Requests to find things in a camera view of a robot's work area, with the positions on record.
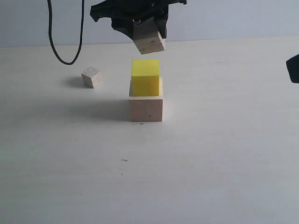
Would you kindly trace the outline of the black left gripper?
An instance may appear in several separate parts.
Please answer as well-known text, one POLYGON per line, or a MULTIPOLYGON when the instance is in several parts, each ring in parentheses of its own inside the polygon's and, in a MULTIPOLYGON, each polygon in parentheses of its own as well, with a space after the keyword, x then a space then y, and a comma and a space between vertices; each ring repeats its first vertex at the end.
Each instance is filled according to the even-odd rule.
POLYGON ((163 39, 167 38, 169 5, 187 4, 186 0, 105 0, 91 6, 90 16, 95 22, 110 18, 115 31, 134 40, 134 24, 153 18, 163 39))

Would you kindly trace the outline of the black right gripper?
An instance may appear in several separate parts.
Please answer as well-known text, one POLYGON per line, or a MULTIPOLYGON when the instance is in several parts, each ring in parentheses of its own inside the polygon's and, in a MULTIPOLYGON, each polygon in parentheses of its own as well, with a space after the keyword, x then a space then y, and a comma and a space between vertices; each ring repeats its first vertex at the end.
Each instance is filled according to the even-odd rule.
POLYGON ((292 83, 299 83, 299 54, 286 61, 287 71, 292 83))

